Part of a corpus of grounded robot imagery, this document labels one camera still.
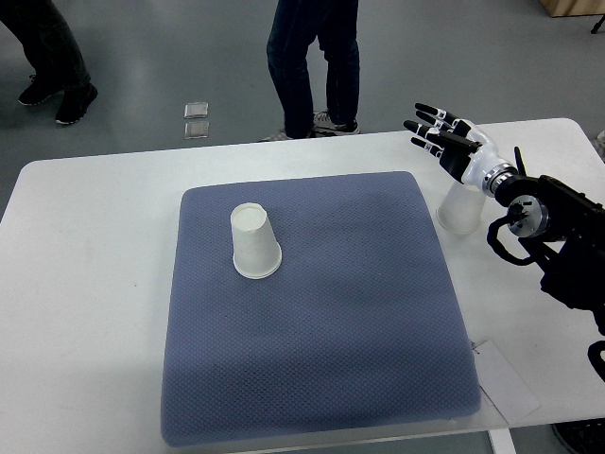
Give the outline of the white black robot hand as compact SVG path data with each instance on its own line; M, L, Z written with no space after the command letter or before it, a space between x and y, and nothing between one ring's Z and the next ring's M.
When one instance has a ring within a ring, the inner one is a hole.
M418 119L404 122L413 133L411 143L435 157L458 183L475 186L492 197L498 179L518 173L499 155L492 138L472 121L423 103L415 109Z

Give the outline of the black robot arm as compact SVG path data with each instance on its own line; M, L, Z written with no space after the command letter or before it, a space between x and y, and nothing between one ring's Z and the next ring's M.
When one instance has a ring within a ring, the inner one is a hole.
M507 214L491 223L487 243L516 266L537 265L541 291L571 309L590 311L604 332L604 207L561 181L516 168L491 185Z

